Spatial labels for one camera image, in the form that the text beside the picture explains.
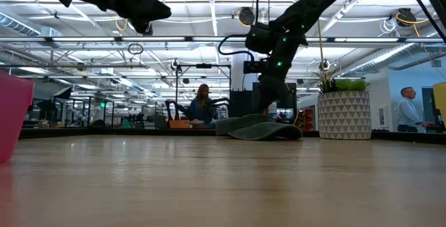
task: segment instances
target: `man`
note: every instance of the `man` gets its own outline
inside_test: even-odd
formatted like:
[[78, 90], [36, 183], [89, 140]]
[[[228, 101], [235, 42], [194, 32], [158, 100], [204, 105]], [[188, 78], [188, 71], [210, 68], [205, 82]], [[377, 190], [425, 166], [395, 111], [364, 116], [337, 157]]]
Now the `man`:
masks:
[[396, 107], [399, 132], [418, 132], [417, 126], [433, 126], [432, 123], [420, 120], [412, 101], [416, 98], [417, 92], [412, 87], [403, 88], [401, 96], [403, 96], [403, 99]]

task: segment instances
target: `white column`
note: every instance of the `white column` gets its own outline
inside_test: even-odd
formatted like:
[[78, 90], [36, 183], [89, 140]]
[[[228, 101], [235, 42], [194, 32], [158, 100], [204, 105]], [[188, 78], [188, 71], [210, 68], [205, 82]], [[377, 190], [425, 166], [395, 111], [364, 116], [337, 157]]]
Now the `white column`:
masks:
[[252, 84], [257, 82], [258, 74], [243, 74], [243, 62], [249, 61], [250, 57], [246, 54], [236, 54], [232, 56], [231, 63], [231, 90], [233, 91], [252, 91]]

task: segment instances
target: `work station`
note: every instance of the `work station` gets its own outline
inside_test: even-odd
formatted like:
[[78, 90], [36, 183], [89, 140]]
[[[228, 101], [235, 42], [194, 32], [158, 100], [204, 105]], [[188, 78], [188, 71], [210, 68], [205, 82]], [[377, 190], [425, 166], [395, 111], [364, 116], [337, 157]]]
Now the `work station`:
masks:
[[0, 0], [0, 226], [443, 226], [445, 3]]

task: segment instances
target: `ceiling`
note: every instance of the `ceiling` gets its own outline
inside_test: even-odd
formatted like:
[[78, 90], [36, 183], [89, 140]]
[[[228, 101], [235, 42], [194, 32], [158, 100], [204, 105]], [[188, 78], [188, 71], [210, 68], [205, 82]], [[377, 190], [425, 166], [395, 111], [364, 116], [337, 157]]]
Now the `ceiling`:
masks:
[[[249, 31], [249, 27], [243, 26], [237, 19], [237, 12], [243, 6], [253, 7], [253, 0], [214, 0], [215, 6], [211, 5], [210, 0], [161, 0], [165, 2], [172, 10], [172, 16], [169, 19], [153, 22], [154, 36], [227, 36], [230, 34], [245, 34]], [[322, 15], [320, 23], [321, 28], [326, 30], [322, 34], [323, 37], [363, 37], [377, 38], [380, 37], [415, 37], [413, 27], [391, 28], [391, 33], [383, 33], [383, 22], [390, 14], [395, 14], [399, 8], [411, 8], [412, 12], [418, 19], [425, 19], [421, 8], [416, 0], [360, 0], [355, 5], [341, 15], [339, 20], [333, 24], [329, 24], [330, 20], [342, 8], [345, 8], [350, 0], [337, 0]], [[423, 0], [430, 10], [429, 0]], [[260, 5], [261, 22], [268, 22], [268, 17], [275, 19], [280, 16], [286, 8], [293, 2], [291, 0], [262, 0]], [[0, 12], [6, 10], [21, 22], [29, 26], [40, 28], [48, 26], [61, 33], [62, 36], [139, 36], [130, 25], [126, 24], [124, 19], [117, 17], [114, 11], [108, 10], [102, 12], [96, 6], [75, 1], [71, 7], [66, 8], [58, 0], [0, 0]], [[215, 17], [213, 18], [213, 8], [215, 8]], [[419, 29], [425, 30], [430, 27], [428, 22], [420, 24]], [[307, 36], [317, 36], [318, 26], [314, 25], [309, 30]], [[0, 26], [0, 36], [23, 36], [12, 29]], [[8, 43], [17, 50], [26, 51], [31, 56], [36, 56], [34, 61], [31, 57], [23, 58], [27, 63], [44, 63], [43, 60], [58, 59], [57, 64], [77, 64], [84, 62], [86, 64], [129, 64], [133, 55], [127, 52], [128, 44], [115, 44], [114, 47], [122, 46], [122, 52], [113, 50], [90, 50], [82, 49], [82, 46], [76, 50], [68, 52], [66, 50], [47, 50], [37, 43]], [[76, 43], [62, 44], [67, 47], [74, 47]], [[137, 76], [137, 75], [171, 75], [170, 63], [173, 59], [177, 59], [182, 64], [193, 63], [217, 63], [231, 64], [232, 57], [219, 56], [215, 51], [215, 44], [198, 45], [192, 50], [185, 48], [190, 44], [185, 42], [169, 42], [167, 48], [163, 48], [163, 42], [145, 44], [154, 50], [146, 50], [143, 54], [133, 58], [132, 64], [139, 61], [144, 65], [153, 69], [148, 71], [146, 68], [114, 68], [115, 75]], [[243, 45], [224, 47], [224, 51], [235, 50], [235, 47]], [[321, 51], [317, 44], [310, 47], [301, 47], [295, 56], [293, 67], [290, 69], [289, 75], [293, 76], [312, 76], [313, 72], [318, 71], [318, 65], [321, 62]], [[388, 47], [385, 45], [327, 45], [323, 46], [324, 58], [331, 63], [336, 63], [342, 68], [349, 68], [357, 61], [368, 56], [379, 49]], [[94, 75], [91, 69], [80, 72], [72, 68], [57, 68], [52, 70], [53, 73], [61, 73], [65, 75]], [[211, 70], [191, 68], [185, 75], [212, 75], [221, 76], [214, 82], [210, 82], [211, 86], [229, 87], [229, 80], [224, 76], [221, 70], [213, 68]], [[165, 88], [169, 91], [169, 82], [166, 80], [154, 79], [135, 79], [135, 84], [140, 85], [151, 91], [157, 91], [156, 88]], [[189, 86], [198, 86], [202, 83], [202, 79], [191, 80]], [[99, 83], [102, 88], [109, 90], [116, 89], [115, 86], [106, 84], [107, 81]]]

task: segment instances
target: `white planter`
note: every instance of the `white planter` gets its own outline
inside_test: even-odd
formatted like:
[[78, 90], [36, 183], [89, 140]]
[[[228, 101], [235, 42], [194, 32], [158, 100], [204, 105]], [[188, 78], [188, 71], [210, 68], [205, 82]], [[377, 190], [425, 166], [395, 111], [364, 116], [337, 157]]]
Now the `white planter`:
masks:
[[318, 97], [319, 134], [323, 139], [371, 138], [370, 97], [367, 91], [339, 91]]

